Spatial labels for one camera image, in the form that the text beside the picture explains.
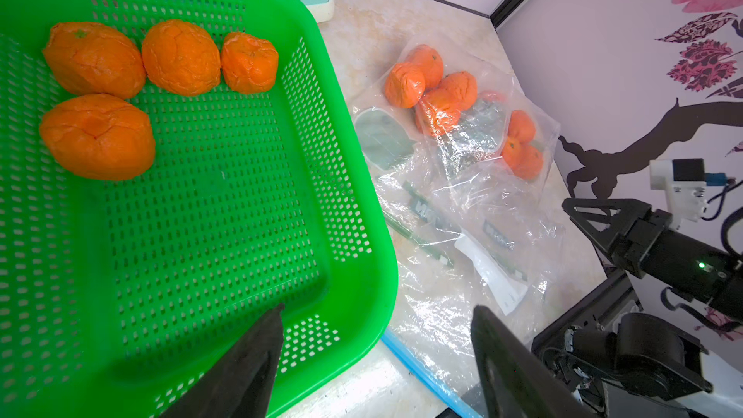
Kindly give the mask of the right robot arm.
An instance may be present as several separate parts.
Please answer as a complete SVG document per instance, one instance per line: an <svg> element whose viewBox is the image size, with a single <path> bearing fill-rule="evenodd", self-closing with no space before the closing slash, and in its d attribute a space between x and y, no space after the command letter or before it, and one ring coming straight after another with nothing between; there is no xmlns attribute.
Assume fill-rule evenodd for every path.
<svg viewBox="0 0 743 418"><path fill-rule="evenodd" d="M572 223L613 274L532 343L572 392L615 387L698 417L742 413L742 373L693 334L628 308L633 279L663 284L662 305L729 335L742 325L742 255L673 229L673 216L636 199L566 199Z"/></svg>

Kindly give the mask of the clear green-strip bag of oranges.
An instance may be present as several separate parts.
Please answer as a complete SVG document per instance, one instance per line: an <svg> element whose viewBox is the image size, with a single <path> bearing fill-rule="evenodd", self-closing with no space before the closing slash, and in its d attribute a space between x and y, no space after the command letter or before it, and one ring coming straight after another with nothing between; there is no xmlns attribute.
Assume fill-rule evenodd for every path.
<svg viewBox="0 0 743 418"><path fill-rule="evenodd" d="M551 169L559 124L510 77L428 32L348 108L371 168L439 173L484 171L539 191Z"/></svg>

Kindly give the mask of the green plastic basket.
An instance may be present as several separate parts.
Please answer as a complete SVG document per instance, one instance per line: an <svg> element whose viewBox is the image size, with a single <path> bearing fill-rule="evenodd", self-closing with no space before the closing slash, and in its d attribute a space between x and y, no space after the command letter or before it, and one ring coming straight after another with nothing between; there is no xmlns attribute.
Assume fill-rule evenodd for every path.
<svg viewBox="0 0 743 418"><path fill-rule="evenodd" d="M68 99L43 50L98 21L140 43L168 19L216 43L270 41L265 94L182 97L147 84L154 164L84 179L44 145ZM284 344L278 416L378 343L394 248L317 22L301 0L1 0L1 413L155 417L268 310Z"/></svg>

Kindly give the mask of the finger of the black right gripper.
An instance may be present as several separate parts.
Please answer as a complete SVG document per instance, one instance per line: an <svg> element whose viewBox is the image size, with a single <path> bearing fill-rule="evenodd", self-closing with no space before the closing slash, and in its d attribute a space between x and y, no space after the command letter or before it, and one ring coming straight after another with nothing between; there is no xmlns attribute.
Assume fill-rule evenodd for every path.
<svg viewBox="0 0 743 418"><path fill-rule="evenodd" d="M590 241L603 265L611 265L609 251L613 245L611 222L615 212L614 199L564 199L562 210L570 221Z"/></svg>
<svg viewBox="0 0 743 418"><path fill-rule="evenodd" d="M628 232L651 206L638 199L564 199L562 209L582 232Z"/></svg>

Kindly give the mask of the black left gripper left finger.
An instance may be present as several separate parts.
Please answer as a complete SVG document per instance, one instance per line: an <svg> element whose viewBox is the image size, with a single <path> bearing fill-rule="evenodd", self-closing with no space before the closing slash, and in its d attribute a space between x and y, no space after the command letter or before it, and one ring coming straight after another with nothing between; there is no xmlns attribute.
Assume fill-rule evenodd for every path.
<svg viewBox="0 0 743 418"><path fill-rule="evenodd" d="M164 417L265 417L284 345L284 305L267 311Z"/></svg>

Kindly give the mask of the orange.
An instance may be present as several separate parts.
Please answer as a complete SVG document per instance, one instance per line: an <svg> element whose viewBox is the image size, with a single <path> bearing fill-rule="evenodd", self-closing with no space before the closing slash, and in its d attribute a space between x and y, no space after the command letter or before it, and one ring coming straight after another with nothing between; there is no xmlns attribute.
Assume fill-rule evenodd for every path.
<svg viewBox="0 0 743 418"><path fill-rule="evenodd" d="M276 82L279 54L274 45L243 32L231 32L221 52L226 85L244 95L270 91Z"/></svg>
<svg viewBox="0 0 743 418"><path fill-rule="evenodd" d="M220 50L203 28L179 19L151 27L141 54L149 81L169 93L195 97L221 82Z"/></svg>
<svg viewBox="0 0 743 418"><path fill-rule="evenodd" d="M110 94L128 100L146 83L139 48L123 33L102 23L54 25L43 56L56 81L77 96Z"/></svg>
<svg viewBox="0 0 743 418"><path fill-rule="evenodd" d="M133 179L150 170L156 157L149 116L108 94L58 104L42 117L40 135L57 164L87 179Z"/></svg>

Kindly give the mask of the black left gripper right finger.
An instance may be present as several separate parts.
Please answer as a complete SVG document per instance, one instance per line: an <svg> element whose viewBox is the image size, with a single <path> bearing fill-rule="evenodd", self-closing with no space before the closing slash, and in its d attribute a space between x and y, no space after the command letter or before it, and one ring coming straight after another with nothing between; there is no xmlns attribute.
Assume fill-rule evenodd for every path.
<svg viewBox="0 0 743 418"><path fill-rule="evenodd" d="M488 307L474 308L470 337L487 416L591 415Z"/></svg>

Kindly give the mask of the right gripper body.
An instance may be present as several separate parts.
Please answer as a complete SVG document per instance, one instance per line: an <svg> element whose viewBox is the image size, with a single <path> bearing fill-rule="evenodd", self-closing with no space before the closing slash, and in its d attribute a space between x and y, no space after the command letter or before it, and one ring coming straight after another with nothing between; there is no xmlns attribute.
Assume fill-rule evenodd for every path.
<svg viewBox="0 0 743 418"><path fill-rule="evenodd" d="M742 317L742 262L669 227L664 211L617 212L609 222L609 259L641 279L650 276L678 297Z"/></svg>

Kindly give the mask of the clear blue-zip bag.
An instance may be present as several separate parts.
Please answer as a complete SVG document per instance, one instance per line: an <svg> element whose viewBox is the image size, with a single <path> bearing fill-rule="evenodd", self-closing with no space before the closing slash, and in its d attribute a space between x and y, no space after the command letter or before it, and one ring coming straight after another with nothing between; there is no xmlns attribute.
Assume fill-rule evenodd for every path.
<svg viewBox="0 0 743 418"><path fill-rule="evenodd" d="M584 291L565 255L565 227L512 182L428 193L387 175L377 191L398 252L394 352L449 408L482 417L473 312L490 309L531 344L577 303Z"/></svg>

